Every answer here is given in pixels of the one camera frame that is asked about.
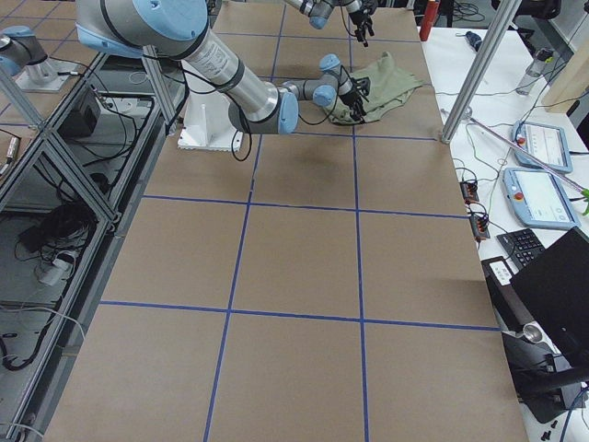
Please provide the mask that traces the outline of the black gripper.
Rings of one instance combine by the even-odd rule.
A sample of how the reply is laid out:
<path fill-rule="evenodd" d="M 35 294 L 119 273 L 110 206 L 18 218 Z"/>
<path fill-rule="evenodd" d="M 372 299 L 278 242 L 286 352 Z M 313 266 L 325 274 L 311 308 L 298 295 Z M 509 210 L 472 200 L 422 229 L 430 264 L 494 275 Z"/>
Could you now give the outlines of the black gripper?
<path fill-rule="evenodd" d="M 364 102 L 368 101 L 371 80 L 365 76 L 359 79 L 349 77 L 339 89 L 339 98 L 350 109 L 354 123 L 363 123 L 366 111 Z"/>
<path fill-rule="evenodd" d="M 372 15 L 375 13 L 375 1 L 372 0 L 353 0 L 347 2 L 347 12 L 355 26 L 354 34 L 358 35 L 358 41 L 364 46 L 368 46 L 365 34 L 374 37 Z"/>

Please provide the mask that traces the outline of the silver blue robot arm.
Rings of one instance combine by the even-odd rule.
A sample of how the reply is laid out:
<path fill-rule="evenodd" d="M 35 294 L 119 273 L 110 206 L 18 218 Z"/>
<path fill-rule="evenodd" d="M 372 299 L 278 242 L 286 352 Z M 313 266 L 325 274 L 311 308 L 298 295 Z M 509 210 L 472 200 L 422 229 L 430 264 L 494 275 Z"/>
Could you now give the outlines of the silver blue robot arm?
<path fill-rule="evenodd" d="M 366 36 L 375 36 L 372 15 L 378 8 L 377 1 L 285 0 L 284 3 L 308 17 L 309 24 L 314 29 L 323 29 L 328 23 L 332 12 L 338 8 L 348 34 L 353 36 L 364 47 L 368 46 Z"/>
<path fill-rule="evenodd" d="M 340 101 L 356 122 L 366 114 L 368 86 L 351 78 L 334 54 L 321 59 L 318 79 L 280 87 L 259 79 L 211 30 L 204 1 L 79 1 L 75 10 L 82 44 L 133 59 L 153 46 L 159 55 L 187 63 L 229 97 L 229 120 L 245 134 L 292 133 L 301 100 L 320 107 Z"/>

